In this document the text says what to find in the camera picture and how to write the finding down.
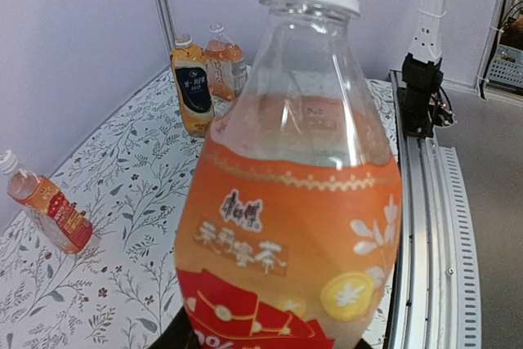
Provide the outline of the orange grey-label tea bottle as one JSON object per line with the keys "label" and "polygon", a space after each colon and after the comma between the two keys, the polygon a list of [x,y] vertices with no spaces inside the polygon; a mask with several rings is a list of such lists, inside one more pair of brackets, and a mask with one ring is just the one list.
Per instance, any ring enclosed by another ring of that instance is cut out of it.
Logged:
{"label": "orange grey-label tea bottle", "polygon": [[208,129],[175,238],[202,348],[353,348],[394,267],[401,179],[347,27],[356,0],[261,0],[247,85]]}

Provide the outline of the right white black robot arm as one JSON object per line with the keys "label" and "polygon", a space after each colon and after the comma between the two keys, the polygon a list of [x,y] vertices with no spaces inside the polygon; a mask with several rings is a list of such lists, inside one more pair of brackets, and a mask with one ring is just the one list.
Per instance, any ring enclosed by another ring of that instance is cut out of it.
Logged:
{"label": "right white black robot arm", "polygon": [[420,0],[418,6],[418,25],[401,69],[406,88],[398,92],[402,128],[408,136],[432,138],[434,127],[454,122],[449,100],[441,90],[440,27],[447,1]]}

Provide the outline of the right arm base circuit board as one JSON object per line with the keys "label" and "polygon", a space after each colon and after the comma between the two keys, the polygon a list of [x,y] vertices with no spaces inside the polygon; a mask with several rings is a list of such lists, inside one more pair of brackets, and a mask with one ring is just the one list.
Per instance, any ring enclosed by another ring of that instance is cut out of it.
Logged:
{"label": "right arm base circuit board", "polygon": [[446,92],[441,88],[431,96],[431,125],[446,128],[454,124],[454,112]]}

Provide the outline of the floral patterned table mat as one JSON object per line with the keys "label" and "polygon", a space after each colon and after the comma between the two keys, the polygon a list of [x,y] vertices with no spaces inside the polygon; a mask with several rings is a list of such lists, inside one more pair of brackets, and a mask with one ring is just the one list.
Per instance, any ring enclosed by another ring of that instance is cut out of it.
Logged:
{"label": "floral patterned table mat", "polygon": [[172,246],[201,140],[164,71],[51,180],[94,226],[66,254],[20,213],[1,238],[4,348],[146,348],[181,308]]}

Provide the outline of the wide orange tea bottle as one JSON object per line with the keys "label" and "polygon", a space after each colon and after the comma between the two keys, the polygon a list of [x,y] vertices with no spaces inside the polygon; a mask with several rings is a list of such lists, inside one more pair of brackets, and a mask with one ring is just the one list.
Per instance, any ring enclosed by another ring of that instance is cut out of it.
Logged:
{"label": "wide orange tea bottle", "polygon": [[209,33],[205,49],[208,86],[213,96],[232,102],[241,94],[248,80],[244,53],[226,36],[221,22],[211,24]]}

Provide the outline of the slim red-label tea bottle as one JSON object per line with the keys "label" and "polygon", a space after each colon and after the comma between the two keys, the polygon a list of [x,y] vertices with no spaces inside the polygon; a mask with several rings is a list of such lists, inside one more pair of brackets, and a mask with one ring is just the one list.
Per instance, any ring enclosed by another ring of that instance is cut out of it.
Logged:
{"label": "slim red-label tea bottle", "polygon": [[27,169],[12,150],[1,153],[7,194],[62,252],[80,253],[92,239],[93,225],[52,181]]}

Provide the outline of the front aluminium rail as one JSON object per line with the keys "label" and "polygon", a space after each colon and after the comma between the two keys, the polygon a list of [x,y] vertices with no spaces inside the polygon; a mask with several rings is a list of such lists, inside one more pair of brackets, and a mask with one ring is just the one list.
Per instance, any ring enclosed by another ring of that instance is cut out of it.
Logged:
{"label": "front aluminium rail", "polygon": [[397,134],[403,218],[385,348],[481,347],[472,216],[454,148]]}

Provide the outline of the black-label orange drink bottle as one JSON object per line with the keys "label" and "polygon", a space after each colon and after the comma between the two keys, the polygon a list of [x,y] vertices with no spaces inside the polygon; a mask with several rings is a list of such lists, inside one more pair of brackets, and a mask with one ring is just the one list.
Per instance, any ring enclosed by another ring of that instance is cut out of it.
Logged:
{"label": "black-label orange drink bottle", "polygon": [[170,66],[184,127],[191,136],[204,137],[215,117],[205,51],[189,34],[177,36]]}

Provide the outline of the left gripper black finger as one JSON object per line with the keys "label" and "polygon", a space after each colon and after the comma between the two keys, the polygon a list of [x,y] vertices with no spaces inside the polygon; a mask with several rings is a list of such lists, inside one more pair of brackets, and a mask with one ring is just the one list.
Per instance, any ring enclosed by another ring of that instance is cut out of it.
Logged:
{"label": "left gripper black finger", "polygon": [[179,310],[149,349],[196,349],[196,334],[185,310]]}

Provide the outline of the right aluminium frame post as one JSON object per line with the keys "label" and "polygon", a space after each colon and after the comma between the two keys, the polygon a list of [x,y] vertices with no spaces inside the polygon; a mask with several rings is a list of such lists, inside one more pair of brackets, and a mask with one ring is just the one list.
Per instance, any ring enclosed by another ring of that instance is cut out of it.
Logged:
{"label": "right aluminium frame post", "polygon": [[154,0],[156,9],[159,16],[159,23],[163,33],[167,54],[171,53],[171,50],[175,46],[175,28],[172,21],[172,13],[168,0]]}

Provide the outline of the grey plastic crate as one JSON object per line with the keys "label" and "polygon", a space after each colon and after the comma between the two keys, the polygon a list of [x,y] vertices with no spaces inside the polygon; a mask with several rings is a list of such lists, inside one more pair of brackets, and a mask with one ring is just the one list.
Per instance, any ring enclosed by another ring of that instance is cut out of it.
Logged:
{"label": "grey plastic crate", "polygon": [[522,89],[522,50],[499,44],[489,63],[490,83]]}

